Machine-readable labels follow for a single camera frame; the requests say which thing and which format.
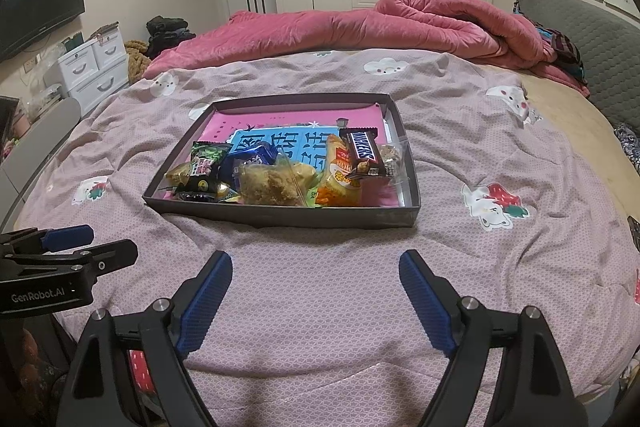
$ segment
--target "headboard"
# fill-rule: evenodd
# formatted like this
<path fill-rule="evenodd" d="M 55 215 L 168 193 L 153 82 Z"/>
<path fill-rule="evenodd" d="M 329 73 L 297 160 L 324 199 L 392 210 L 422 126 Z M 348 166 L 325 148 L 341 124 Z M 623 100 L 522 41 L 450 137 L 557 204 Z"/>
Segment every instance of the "headboard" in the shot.
<path fill-rule="evenodd" d="M 595 105 L 612 124 L 640 130 L 640 29 L 581 0 L 519 0 L 531 20 L 566 34 L 580 50 Z"/>

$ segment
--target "folded pink comforter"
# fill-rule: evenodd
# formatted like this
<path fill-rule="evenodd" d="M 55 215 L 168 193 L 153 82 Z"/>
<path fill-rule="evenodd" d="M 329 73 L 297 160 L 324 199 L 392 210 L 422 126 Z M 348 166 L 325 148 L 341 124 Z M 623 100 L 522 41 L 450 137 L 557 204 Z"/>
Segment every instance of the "folded pink comforter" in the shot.
<path fill-rule="evenodd" d="M 447 52 L 480 64 L 532 70 L 589 94 L 551 65 L 556 52 L 531 22 L 481 0 L 380 0 L 374 9 L 348 12 L 240 11 L 224 26 L 162 52 L 144 77 L 306 50 L 367 48 Z"/>

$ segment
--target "television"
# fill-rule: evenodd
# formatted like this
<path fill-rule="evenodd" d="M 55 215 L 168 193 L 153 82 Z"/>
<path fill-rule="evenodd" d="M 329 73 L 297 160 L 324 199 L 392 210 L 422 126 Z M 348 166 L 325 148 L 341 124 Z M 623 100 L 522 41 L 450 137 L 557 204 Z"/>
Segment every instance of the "television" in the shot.
<path fill-rule="evenodd" d="M 84 0 L 2 0 L 0 62 L 84 13 Z"/>

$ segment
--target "snickers bar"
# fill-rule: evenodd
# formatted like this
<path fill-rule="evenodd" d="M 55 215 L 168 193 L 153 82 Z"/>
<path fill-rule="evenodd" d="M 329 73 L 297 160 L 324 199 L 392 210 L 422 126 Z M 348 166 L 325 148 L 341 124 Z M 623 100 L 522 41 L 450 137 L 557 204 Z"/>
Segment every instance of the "snickers bar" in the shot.
<path fill-rule="evenodd" d="M 377 136 L 375 127 L 340 129 L 340 138 L 349 148 L 351 172 L 348 178 L 386 176 L 385 164 L 375 142 Z"/>

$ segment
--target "metal screw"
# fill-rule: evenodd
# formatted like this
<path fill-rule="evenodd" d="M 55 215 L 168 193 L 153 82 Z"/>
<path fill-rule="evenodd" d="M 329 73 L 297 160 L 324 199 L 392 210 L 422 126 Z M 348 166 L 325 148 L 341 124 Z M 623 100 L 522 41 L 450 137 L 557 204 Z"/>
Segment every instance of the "metal screw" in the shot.
<path fill-rule="evenodd" d="M 171 301 L 169 299 L 158 299 L 153 304 L 153 309 L 157 312 L 163 312 L 165 309 L 169 307 Z"/>
<path fill-rule="evenodd" d="M 465 310 L 475 310 L 476 308 L 478 308 L 479 305 L 480 305 L 480 303 L 478 302 L 478 299 L 476 299 L 474 297 L 463 297 L 462 298 L 462 307 Z"/>
<path fill-rule="evenodd" d="M 106 314 L 107 310 L 105 310 L 104 308 L 98 308 L 97 310 L 91 312 L 91 318 L 94 321 L 101 321 Z"/>
<path fill-rule="evenodd" d="M 542 315 L 540 313 L 540 310 L 535 306 L 527 306 L 526 308 L 524 308 L 524 312 L 527 314 L 527 317 L 529 317 L 530 319 L 539 319 L 540 315 Z"/>

